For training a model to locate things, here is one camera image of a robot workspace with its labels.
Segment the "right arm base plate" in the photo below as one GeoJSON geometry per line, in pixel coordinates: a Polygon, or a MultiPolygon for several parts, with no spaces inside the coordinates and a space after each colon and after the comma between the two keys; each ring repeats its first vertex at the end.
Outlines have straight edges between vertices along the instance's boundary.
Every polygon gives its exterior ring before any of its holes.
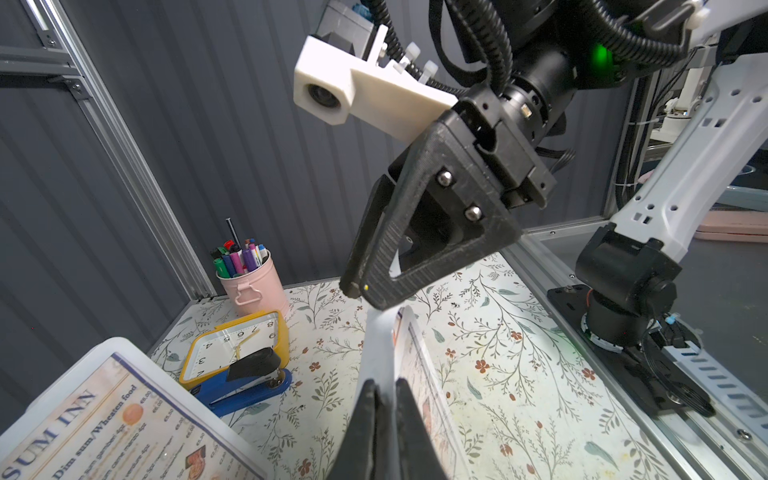
{"type": "Polygon", "coordinates": [[[664,354],[690,339],[689,331],[652,325],[583,284],[550,289],[547,299],[644,413],[715,415],[710,396],[664,354]]]}

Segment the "white rack panel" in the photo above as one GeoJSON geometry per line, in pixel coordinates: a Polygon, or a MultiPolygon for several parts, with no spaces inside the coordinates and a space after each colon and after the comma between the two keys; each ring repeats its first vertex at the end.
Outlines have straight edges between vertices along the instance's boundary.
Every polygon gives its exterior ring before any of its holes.
{"type": "Polygon", "coordinates": [[[373,379],[384,407],[383,424],[377,442],[377,467],[374,479],[399,479],[400,466],[396,441],[395,352],[393,331],[399,303],[386,310],[369,311],[358,378],[357,399],[363,383],[373,379]]]}
{"type": "Polygon", "coordinates": [[[108,339],[1,436],[4,479],[271,479],[271,464],[125,338],[108,339]]]}

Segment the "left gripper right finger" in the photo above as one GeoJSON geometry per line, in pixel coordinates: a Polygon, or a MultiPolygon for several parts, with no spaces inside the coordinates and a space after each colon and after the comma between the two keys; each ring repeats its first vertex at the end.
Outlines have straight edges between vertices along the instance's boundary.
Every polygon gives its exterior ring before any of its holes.
{"type": "Polygon", "coordinates": [[[395,382],[396,441],[400,475],[405,480],[446,480],[407,380],[395,382]]]}

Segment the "Dim Sum menu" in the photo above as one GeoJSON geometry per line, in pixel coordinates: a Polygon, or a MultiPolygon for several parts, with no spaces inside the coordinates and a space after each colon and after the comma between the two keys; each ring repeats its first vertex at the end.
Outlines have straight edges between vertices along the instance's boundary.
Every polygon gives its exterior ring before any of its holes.
{"type": "Polygon", "coordinates": [[[393,336],[395,378],[408,382],[441,467],[448,479],[470,479],[469,461],[411,307],[398,311],[393,336]]]}
{"type": "Polygon", "coordinates": [[[6,433],[4,479],[264,479],[266,471],[113,355],[27,432],[6,433]]]}

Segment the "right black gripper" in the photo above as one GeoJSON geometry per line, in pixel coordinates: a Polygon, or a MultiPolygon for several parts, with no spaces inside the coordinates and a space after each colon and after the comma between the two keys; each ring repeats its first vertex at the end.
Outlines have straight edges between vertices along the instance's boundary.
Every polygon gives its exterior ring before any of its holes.
{"type": "Polygon", "coordinates": [[[545,207],[556,185],[540,142],[557,104],[529,83],[475,87],[373,185],[339,286],[378,310],[518,240],[507,209],[545,207]]]}

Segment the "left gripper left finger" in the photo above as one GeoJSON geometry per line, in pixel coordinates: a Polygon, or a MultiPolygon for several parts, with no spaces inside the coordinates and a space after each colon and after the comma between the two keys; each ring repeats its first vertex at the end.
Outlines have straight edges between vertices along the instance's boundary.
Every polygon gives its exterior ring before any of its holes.
{"type": "Polygon", "coordinates": [[[378,385],[366,380],[352,412],[328,480],[371,480],[377,467],[377,442],[384,407],[378,385]]]}

